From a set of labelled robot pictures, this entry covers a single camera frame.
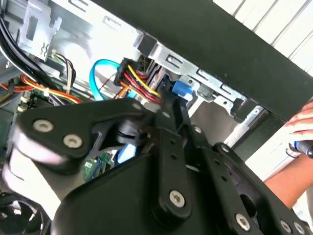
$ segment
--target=black wire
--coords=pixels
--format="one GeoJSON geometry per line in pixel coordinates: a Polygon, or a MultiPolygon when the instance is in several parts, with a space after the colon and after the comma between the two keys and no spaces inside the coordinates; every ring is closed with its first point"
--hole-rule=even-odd
{"type": "Polygon", "coordinates": [[[76,80],[76,70],[74,69],[73,63],[69,59],[67,59],[65,56],[63,56],[61,54],[56,54],[56,55],[61,57],[62,60],[64,61],[65,65],[66,65],[67,73],[68,73],[68,66],[70,66],[70,68],[72,70],[72,81],[71,81],[71,84],[70,84],[70,87],[72,88],[73,84],[74,84],[74,82],[76,80]]]}
{"type": "Polygon", "coordinates": [[[51,79],[47,76],[47,74],[40,68],[37,64],[35,64],[31,59],[29,59],[22,50],[17,46],[16,42],[12,38],[12,35],[8,31],[5,26],[3,18],[0,18],[0,31],[8,44],[9,48],[12,50],[12,53],[15,54],[17,58],[21,62],[23,62],[26,66],[28,66],[33,73],[36,75],[38,81],[40,81],[44,86],[47,86],[51,89],[58,90],[55,84],[51,81],[51,79]]]}
{"type": "MultiPolygon", "coordinates": [[[[23,70],[23,71],[26,71],[28,74],[30,74],[30,75],[32,75],[32,77],[34,77],[34,78],[37,78],[37,82],[39,82],[39,83],[41,83],[42,85],[44,85],[44,86],[48,86],[48,87],[50,87],[51,88],[51,84],[48,82],[48,83],[46,83],[46,80],[42,80],[41,78],[39,78],[38,79],[38,76],[36,75],[36,74],[34,74],[34,72],[29,68],[29,67],[27,67],[26,65],[25,65],[25,63],[23,63],[18,57],[17,57],[17,55],[15,55],[13,52],[12,52],[12,50],[10,49],[10,46],[9,46],[9,44],[8,44],[8,42],[6,41],[6,37],[4,36],[4,35],[6,35],[6,27],[5,27],[5,25],[4,25],[4,21],[3,21],[3,19],[2,18],[0,18],[0,47],[1,47],[1,49],[5,52],[5,54],[6,54],[6,56],[8,56],[8,58],[10,59],[10,60],[12,60],[12,61],[14,61],[14,63],[15,63],[15,65],[19,68],[19,69],[21,69],[21,70],[23,70]]],[[[56,89],[56,90],[58,90],[57,89],[57,87],[54,85],[54,83],[51,81],[51,83],[52,83],[52,87],[53,87],[53,89],[56,89]]],[[[63,102],[60,100],[60,99],[58,99],[55,95],[51,95],[50,96],[51,97],[51,99],[53,99],[56,103],[58,103],[58,104],[60,104],[60,105],[62,105],[63,104],[63,102]]]]}

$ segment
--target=wire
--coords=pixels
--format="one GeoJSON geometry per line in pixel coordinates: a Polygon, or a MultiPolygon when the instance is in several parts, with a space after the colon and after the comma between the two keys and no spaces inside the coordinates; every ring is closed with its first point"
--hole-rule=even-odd
{"type": "Polygon", "coordinates": [[[105,100],[105,97],[103,94],[101,94],[95,81],[95,68],[98,65],[112,66],[117,70],[120,64],[112,60],[101,59],[101,60],[96,61],[94,65],[92,66],[90,73],[89,73],[89,85],[90,85],[90,89],[93,94],[93,97],[95,98],[95,100],[99,101],[99,100],[105,100]]]}
{"type": "MultiPolygon", "coordinates": [[[[9,90],[8,86],[4,84],[0,84],[0,86],[4,88],[5,90],[9,90]]],[[[32,91],[34,89],[35,88],[31,86],[14,86],[14,92],[27,92],[27,91],[32,91]]]]}
{"type": "MultiPolygon", "coordinates": [[[[26,74],[29,78],[34,81],[40,81],[42,84],[47,85],[50,88],[56,88],[54,83],[50,80],[50,78],[46,74],[42,74],[38,76],[38,74],[34,74],[34,72],[30,68],[35,68],[40,71],[43,71],[38,65],[36,65],[33,61],[31,61],[16,45],[10,33],[8,33],[7,28],[5,27],[4,21],[0,18],[0,52],[6,57],[6,59],[11,62],[13,66],[15,66],[22,73],[26,74]]],[[[60,99],[56,96],[51,96],[58,104],[64,104],[60,99]]]]}
{"type": "Polygon", "coordinates": [[[24,74],[21,75],[21,79],[22,79],[22,82],[29,85],[29,86],[32,86],[40,91],[43,91],[43,92],[47,92],[49,94],[53,94],[53,95],[56,95],[56,96],[59,96],[59,97],[62,97],[62,98],[65,98],[65,99],[68,99],[74,103],[82,103],[82,100],[73,96],[73,95],[70,95],[70,94],[66,94],[64,92],[60,92],[60,91],[56,91],[56,90],[51,90],[49,88],[46,88],[44,86],[41,86],[35,82],[32,82],[30,81],[24,74]]]}
{"type": "Polygon", "coordinates": [[[124,73],[124,76],[136,89],[138,89],[141,93],[143,93],[145,97],[147,97],[149,100],[157,102],[157,99],[155,97],[151,96],[145,90],[143,90],[138,84],[136,84],[136,82],[127,73],[124,73]]]}
{"type": "Polygon", "coordinates": [[[150,93],[155,94],[157,96],[160,96],[160,94],[154,90],[152,90],[150,87],[148,87],[139,77],[138,75],[135,73],[135,71],[133,70],[132,66],[127,65],[128,69],[131,71],[131,73],[133,74],[133,76],[136,78],[136,80],[138,82],[140,82],[140,84],[150,93]]]}
{"type": "Polygon", "coordinates": [[[17,97],[20,97],[20,94],[19,93],[13,93],[13,95],[10,95],[6,100],[4,100],[3,102],[0,103],[0,108],[8,105],[17,97]]]}
{"type": "Polygon", "coordinates": [[[124,87],[117,95],[117,99],[121,98],[125,92],[128,91],[128,88],[127,87],[124,87]]]}
{"type": "Polygon", "coordinates": [[[73,80],[73,64],[70,62],[66,57],[64,57],[61,54],[53,54],[56,58],[58,58],[60,61],[65,63],[66,69],[67,69],[67,94],[70,94],[71,86],[72,86],[72,80],[73,80]]]}
{"type": "Polygon", "coordinates": [[[141,75],[138,71],[136,71],[136,74],[137,74],[137,76],[138,76],[139,78],[141,78],[141,79],[147,79],[147,78],[148,78],[147,75],[141,75]]]}
{"type": "Polygon", "coordinates": [[[4,97],[0,99],[0,103],[4,102],[6,99],[10,97],[11,94],[6,94],[4,97]]]}
{"type": "Polygon", "coordinates": [[[142,99],[147,100],[147,98],[141,94],[139,91],[136,91],[134,88],[132,88],[131,86],[128,86],[126,83],[121,82],[122,86],[126,87],[129,90],[132,90],[133,92],[135,92],[137,95],[139,95],[142,99]]]}
{"type": "Polygon", "coordinates": [[[37,77],[37,79],[35,79],[35,80],[39,80],[40,82],[42,82],[43,85],[57,90],[57,87],[51,81],[51,79],[47,76],[47,74],[43,71],[43,69],[40,68],[37,64],[35,64],[30,58],[28,58],[22,52],[22,50],[17,46],[16,42],[12,38],[12,35],[8,31],[7,27],[5,26],[3,18],[0,18],[0,31],[1,31],[1,35],[2,35],[3,39],[5,40],[3,43],[8,45],[8,49],[9,48],[11,49],[12,53],[15,55],[15,57],[17,57],[17,59],[20,62],[22,62],[23,64],[25,64],[27,67],[29,67],[31,70],[34,71],[34,73],[35,73],[35,75],[37,77]]]}
{"type": "Polygon", "coordinates": [[[106,82],[103,83],[103,85],[100,87],[99,90],[101,90],[101,89],[111,80],[111,78],[113,78],[114,75],[116,75],[116,73],[113,73],[113,74],[111,75],[111,77],[109,77],[109,78],[106,80],[106,82]]]}

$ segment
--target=hand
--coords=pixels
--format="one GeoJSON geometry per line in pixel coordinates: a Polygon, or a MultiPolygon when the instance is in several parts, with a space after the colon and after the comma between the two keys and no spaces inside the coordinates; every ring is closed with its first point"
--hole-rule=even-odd
{"type": "Polygon", "coordinates": [[[313,102],[306,104],[285,127],[292,141],[313,140],[313,102]]]}

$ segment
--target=metal bracket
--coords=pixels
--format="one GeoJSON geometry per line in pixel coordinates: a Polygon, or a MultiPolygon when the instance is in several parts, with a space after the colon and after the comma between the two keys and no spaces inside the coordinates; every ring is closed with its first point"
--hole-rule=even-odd
{"type": "MultiPolygon", "coordinates": [[[[205,85],[218,93],[219,95],[216,103],[224,107],[230,115],[230,110],[234,106],[233,102],[236,99],[241,100],[242,103],[247,100],[247,97],[245,97],[241,93],[233,90],[219,79],[203,71],[196,65],[192,64],[182,56],[171,51],[169,48],[165,47],[159,42],[150,52],[149,58],[154,59],[156,63],[162,65],[166,69],[176,74],[182,75],[182,77],[187,81],[188,79],[190,79],[191,81],[197,81],[197,83],[200,84],[200,87],[198,89],[201,89],[201,85],[205,85]]],[[[197,95],[206,100],[205,97],[201,95],[201,93],[197,93],[197,95]]]]}
{"type": "Polygon", "coordinates": [[[28,0],[19,46],[42,60],[46,60],[54,34],[60,29],[60,17],[51,26],[51,8],[38,0],[28,0]]]}

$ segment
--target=metal screw head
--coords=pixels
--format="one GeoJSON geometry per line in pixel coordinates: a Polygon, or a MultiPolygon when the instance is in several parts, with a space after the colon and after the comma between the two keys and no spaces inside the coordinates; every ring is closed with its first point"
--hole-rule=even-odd
{"type": "Polygon", "coordinates": [[[170,118],[170,117],[171,117],[167,112],[163,112],[162,114],[163,114],[164,116],[166,116],[167,118],[170,118]]]}
{"type": "Polygon", "coordinates": [[[287,233],[291,234],[291,228],[284,220],[280,220],[280,224],[283,226],[287,233]]]}
{"type": "Polygon", "coordinates": [[[254,114],[258,114],[259,112],[260,112],[259,109],[255,109],[255,110],[253,111],[254,114]]]}
{"type": "Polygon", "coordinates": [[[249,221],[246,219],[246,217],[244,217],[242,214],[236,214],[236,221],[239,224],[239,226],[245,230],[246,232],[248,232],[250,230],[250,224],[249,221]]]}
{"type": "Polygon", "coordinates": [[[133,107],[134,107],[135,109],[141,110],[141,106],[140,106],[139,104],[134,103],[134,104],[133,104],[133,107]]]}
{"type": "Polygon", "coordinates": [[[185,205],[184,196],[177,190],[170,191],[170,200],[176,207],[182,208],[185,205]]]}
{"type": "Polygon", "coordinates": [[[36,131],[42,132],[42,133],[47,133],[49,131],[52,131],[54,126],[53,124],[48,121],[48,120],[44,120],[44,119],[39,119],[37,121],[34,122],[33,124],[33,128],[36,131]]]}
{"type": "Polygon", "coordinates": [[[300,224],[298,224],[297,222],[294,222],[293,224],[300,234],[302,234],[302,235],[305,234],[305,231],[300,224]]]}
{"type": "Polygon", "coordinates": [[[229,153],[228,146],[222,145],[222,150],[225,151],[226,153],[229,153]]]}
{"type": "Polygon", "coordinates": [[[63,143],[69,148],[79,148],[82,146],[83,141],[79,136],[70,134],[64,137],[63,143]]]}
{"type": "Polygon", "coordinates": [[[199,127],[197,127],[197,126],[195,126],[195,131],[198,132],[198,133],[202,132],[202,130],[199,127]]]}

